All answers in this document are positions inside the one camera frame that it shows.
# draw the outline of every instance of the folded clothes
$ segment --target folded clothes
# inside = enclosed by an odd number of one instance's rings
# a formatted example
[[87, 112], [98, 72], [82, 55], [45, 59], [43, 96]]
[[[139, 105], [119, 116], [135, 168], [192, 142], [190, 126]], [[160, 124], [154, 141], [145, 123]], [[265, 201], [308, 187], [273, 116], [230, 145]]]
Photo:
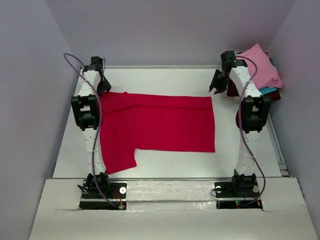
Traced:
[[[272, 65], [269, 57], [258, 44], [245, 52], [237, 54], [237, 56], [247, 57], [257, 65], [258, 71], [252, 80], [257, 89], [266, 87], [281, 89], [283, 87], [277, 69]], [[252, 76], [255, 73], [256, 68], [250, 61], [245, 60], [245, 62], [248, 65], [249, 74]]]
[[135, 149], [215, 152], [211, 97], [103, 92], [100, 101], [100, 143], [108, 174], [137, 166]]

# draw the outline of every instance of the cable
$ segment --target cable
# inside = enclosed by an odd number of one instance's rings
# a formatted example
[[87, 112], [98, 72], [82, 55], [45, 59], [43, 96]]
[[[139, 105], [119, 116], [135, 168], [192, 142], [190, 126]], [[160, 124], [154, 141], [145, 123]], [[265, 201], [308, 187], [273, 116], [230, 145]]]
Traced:
[[122, 200], [121, 200], [121, 197], [119, 196], [118, 192], [115, 189], [113, 189], [113, 191], [116, 194], [116, 196], [118, 197], [118, 199], [120, 200], [120, 203], [122, 205]]
[[116, 198], [116, 196], [115, 196], [114, 192], [113, 192], [113, 191], [111, 191], [111, 194], [112, 194], [113, 198], [115, 199], [116, 204], [118, 204], [118, 206], [119, 206], [119, 205], [120, 205], [120, 203], [118, 202], [118, 199]]
[[257, 198], [255, 193], [252, 190], [249, 190], [249, 193], [254, 197]]
[[81, 77], [85, 83], [87, 83], [90, 88], [92, 89], [92, 91], [94, 92], [94, 95], [96, 96], [98, 105], [99, 105], [99, 112], [100, 112], [100, 118], [99, 118], [99, 124], [96, 130], [96, 134], [95, 134], [95, 138], [94, 138], [94, 142], [93, 142], [93, 148], [92, 148], [92, 175], [93, 175], [93, 179], [94, 179], [94, 183], [96, 186], [96, 189], [98, 190], [98, 192], [100, 193], [100, 195], [112, 206], [114, 206], [115, 208], [118, 208], [117, 205], [115, 205], [113, 202], [111, 202], [105, 195], [104, 193], [101, 191], [99, 185], [98, 185], [98, 181], [96, 178], [96, 171], [95, 171], [95, 150], [96, 150], [96, 144], [97, 144], [97, 139], [100, 133], [100, 128], [101, 128], [101, 123], [102, 123], [102, 107], [101, 107], [101, 102], [100, 102], [100, 98], [99, 95], [97, 93], [97, 91], [95, 90], [95, 87], [86, 80], [86, 78], [84, 76], [81, 75], [80, 71], [77, 71], [77, 69], [72, 65], [72, 63], [68, 60], [67, 56], [70, 56], [74, 59], [76, 59], [83, 67], [85, 66], [84, 63], [82, 61], [80, 61], [79, 58], [77, 58], [76, 56], [69, 54], [69, 53], [64, 53], [63, 54], [64, 59], [66, 60], [66, 62], [71, 66], [71, 68], [79, 75], [79, 77]]
[[240, 131], [240, 135], [241, 135], [242, 141], [243, 141], [246, 149], [247, 149], [248, 152], [250, 153], [250, 155], [251, 155], [251, 157], [252, 157], [255, 165], [256, 165], [257, 168], [259, 169], [259, 171], [260, 171], [260, 173], [261, 173], [261, 176], [262, 176], [262, 178], [263, 178], [263, 187], [262, 187], [262, 189], [261, 189], [261, 191], [260, 191], [260, 194], [259, 194], [254, 200], [246, 203], [245, 205], [242, 205], [242, 207], [245, 207], [245, 206], [248, 206], [248, 205], [250, 205], [250, 204], [253, 204], [254, 202], [256, 202], [256, 201], [259, 200], [259, 198], [261, 197], [262, 193], [265, 191], [266, 182], [267, 182], [267, 181], [266, 181], [265, 174], [264, 174], [264, 172], [262, 171], [262, 169], [261, 169], [261, 167], [260, 167], [260, 165], [259, 165], [259, 163], [258, 163], [258, 161], [257, 161], [257, 159], [256, 159], [256, 157], [255, 157], [255, 155], [254, 155], [254, 153], [251, 151], [250, 147], [249, 147], [248, 144], [246, 143], [245, 136], [244, 136], [244, 133], [243, 133], [243, 130], [242, 130], [242, 119], [241, 119], [241, 103], [242, 103], [242, 101], [243, 101], [243, 99], [244, 99], [244, 96], [245, 96], [245, 93], [246, 93], [246, 89], [247, 89], [249, 83], [250, 83], [250, 82], [252, 81], [252, 79], [254, 79], [254, 77], [257, 75], [258, 66], [257, 66], [257, 64], [256, 64], [254, 61], [252, 61], [252, 60], [251, 60], [250, 58], [248, 58], [248, 57], [238, 56], [238, 55], [236, 55], [235, 57], [236, 57], [236, 58], [242, 58], [242, 59], [248, 60], [248, 61], [250, 61], [250, 62], [254, 65], [254, 67], [255, 67], [254, 74], [252, 75], [252, 77], [250, 77], [250, 79], [249, 79], [248, 82], [245, 84], [245, 86], [244, 86], [244, 88], [243, 88], [243, 90], [242, 90], [242, 93], [241, 93], [241, 96], [240, 96], [240, 102], [239, 102], [238, 118], [239, 118], [239, 131]]
[[102, 59], [102, 61], [103, 61], [103, 75], [105, 75], [105, 70], [106, 70], [106, 58], [104, 57], [104, 58]]

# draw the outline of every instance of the white panel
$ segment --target white panel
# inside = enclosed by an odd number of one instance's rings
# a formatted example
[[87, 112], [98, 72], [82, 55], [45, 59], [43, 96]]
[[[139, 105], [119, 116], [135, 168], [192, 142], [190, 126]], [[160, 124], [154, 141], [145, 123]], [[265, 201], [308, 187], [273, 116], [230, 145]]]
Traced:
[[[300, 189], [298, 185], [292, 184], [295, 181], [295, 179], [281, 177], [272, 179], [272, 183], [267, 185], [268, 191], [263, 195], [262, 201], [267, 202], [269, 206], [276, 206], [279, 201], [283, 201], [284, 198], [273, 198], [274, 195], [278, 195], [278, 190], [274, 191], [274, 189], [279, 185], [280, 188], [287, 186], [282, 192], [285, 198], [292, 198], [293, 205], [300, 204], [299, 199], [296, 202], [297, 196], [301, 195]], [[317, 239], [305, 207], [291, 210], [270, 208], [267, 211], [259, 209], [217, 210], [214, 201], [203, 203], [184, 201], [173, 202], [173, 204], [171, 202], [170, 205], [161, 201], [155, 204], [141, 201], [133, 204], [135, 207], [133, 211], [80, 210], [73, 207], [68, 210], [66, 208], [70, 206], [69, 202], [79, 199], [75, 192], [80, 195], [80, 190], [76, 191], [73, 187], [78, 183], [77, 179], [46, 181], [30, 240], [87, 240], [103, 239], [105, 236], [117, 240]], [[129, 181], [128, 184], [131, 186], [128, 187], [128, 191], [134, 189], [136, 183]], [[148, 189], [158, 183], [160, 182], [148, 181], [142, 185]], [[176, 185], [177, 189], [184, 184], [181, 181], [164, 181], [163, 183]], [[195, 192], [198, 189], [201, 192], [202, 186], [208, 185], [206, 181], [186, 181], [186, 183], [189, 183], [190, 188], [193, 188]]]
[[46, 0], [72, 52], [107, 65], [212, 65], [267, 49], [294, 0]]
[[283, 80], [282, 99], [271, 108], [290, 174], [299, 178], [320, 238], [320, 1], [297, 0], [269, 52]]
[[[110, 69], [105, 76], [113, 92], [169, 96], [212, 96], [215, 118], [215, 153], [136, 150], [137, 167], [111, 174], [111, 178], [224, 178], [232, 177], [239, 154], [236, 126], [238, 98], [208, 94], [215, 69]], [[256, 155], [267, 177], [280, 177], [272, 141], [265, 127]], [[65, 128], [54, 178], [86, 178], [86, 146], [72, 110]]]

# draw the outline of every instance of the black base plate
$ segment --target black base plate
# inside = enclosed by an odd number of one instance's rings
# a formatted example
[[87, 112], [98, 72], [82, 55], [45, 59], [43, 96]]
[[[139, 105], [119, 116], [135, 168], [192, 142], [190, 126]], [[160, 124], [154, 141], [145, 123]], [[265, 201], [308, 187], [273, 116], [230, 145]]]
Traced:
[[81, 201], [79, 203], [79, 207], [82, 210], [125, 210], [127, 209], [126, 196], [127, 191], [125, 193], [120, 192], [120, 188], [124, 187], [127, 189], [126, 182], [110, 182], [111, 191], [104, 192], [104, 195], [107, 199], [109, 199], [114, 205], [118, 206], [120, 204], [120, 197], [122, 201], [123, 208], [119, 209], [118, 207], [112, 206], [109, 202], [102, 200], [103, 197], [99, 192], [88, 192], [81, 194]]
[[245, 201], [216, 201], [216, 209], [263, 209], [261, 200], [255, 201], [247, 206], [251, 200]]
[[118, 207], [112, 206], [107, 201], [80, 201], [79, 208], [82, 210], [126, 210], [127, 202], [123, 201], [123, 209], [119, 209]]
[[[127, 183], [126, 182], [110, 182], [111, 191], [115, 190], [121, 199], [126, 199], [127, 192], [125, 192], [124, 194], [121, 194], [120, 192], [120, 188], [122, 187], [127, 189]], [[104, 192], [104, 195], [106, 196], [107, 199], [114, 199], [113, 194], [110, 191]], [[100, 195], [99, 192], [88, 192], [86, 194], [82, 193], [81, 198], [82, 199], [103, 199], [103, 197]]]
[[[248, 192], [235, 192], [233, 191], [232, 188], [232, 183], [231, 181], [219, 181], [214, 183], [214, 188], [219, 189], [221, 187], [222, 191], [217, 192], [215, 191], [215, 197], [218, 199], [224, 199], [224, 198], [249, 198], [253, 197], [252, 193], [250, 191]], [[258, 192], [253, 192], [255, 196], [258, 196], [260, 193]]]

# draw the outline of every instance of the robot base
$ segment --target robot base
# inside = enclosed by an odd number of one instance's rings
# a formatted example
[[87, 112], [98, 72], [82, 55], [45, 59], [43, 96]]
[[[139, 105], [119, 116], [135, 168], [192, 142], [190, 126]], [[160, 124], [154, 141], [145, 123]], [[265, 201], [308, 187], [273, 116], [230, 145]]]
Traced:
[[[86, 186], [86, 180], [83, 181], [83, 186]], [[82, 210], [125, 210], [127, 209], [127, 183], [126, 182], [110, 182], [110, 190], [102, 191], [107, 199], [114, 205], [114, 207], [107, 202], [98, 191], [82, 190], [79, 207]]]

